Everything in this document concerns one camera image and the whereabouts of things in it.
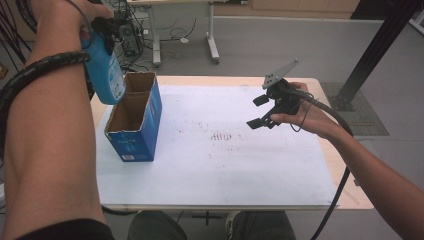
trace blue object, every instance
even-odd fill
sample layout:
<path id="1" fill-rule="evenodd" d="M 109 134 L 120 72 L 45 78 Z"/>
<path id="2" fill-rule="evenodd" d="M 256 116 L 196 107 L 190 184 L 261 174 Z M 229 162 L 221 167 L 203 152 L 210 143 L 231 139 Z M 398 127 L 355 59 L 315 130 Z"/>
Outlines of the blue object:
<path id="1" fill-rule="evenodd" d="M 85 65 L 94 91 L 102 103 L 115 105 L 124 96 L 126 88 L 121 67 L 115 53 L 108 54 L 102 35 L 91 32 L 91 40 L 82 40 L 83 46 L 88 45 L 89 41 L 91 45 L 84 51 L 90 55 L 91 60 Z"/>

